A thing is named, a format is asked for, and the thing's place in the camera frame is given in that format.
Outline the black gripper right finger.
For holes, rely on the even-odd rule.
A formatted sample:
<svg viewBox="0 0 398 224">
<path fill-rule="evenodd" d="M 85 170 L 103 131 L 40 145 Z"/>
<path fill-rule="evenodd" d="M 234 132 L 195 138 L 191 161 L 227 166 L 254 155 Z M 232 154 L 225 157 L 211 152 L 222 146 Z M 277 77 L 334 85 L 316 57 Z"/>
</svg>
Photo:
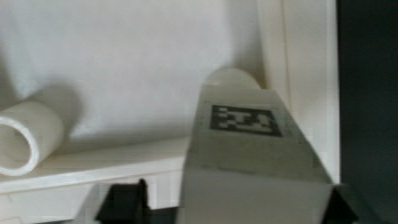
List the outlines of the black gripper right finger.
<svg viewBox="0 0 398 224">
<path fill-rule="evenodd" d="M 332 188 L 323 224 L 380 224 L 380 217 L 346 184 Z"/>
</svg>

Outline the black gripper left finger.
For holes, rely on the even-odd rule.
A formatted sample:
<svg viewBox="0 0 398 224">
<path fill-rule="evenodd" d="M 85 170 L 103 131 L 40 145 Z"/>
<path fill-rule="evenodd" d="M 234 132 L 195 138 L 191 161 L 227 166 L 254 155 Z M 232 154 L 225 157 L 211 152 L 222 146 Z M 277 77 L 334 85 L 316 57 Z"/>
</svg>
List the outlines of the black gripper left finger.
<svg viewBox="0 0 398 224">
<path fill-rule="evenodd" d="M 94 220 L 99 224 L 147 224 L 147 183 L 113 184 Z"/>
</svg>

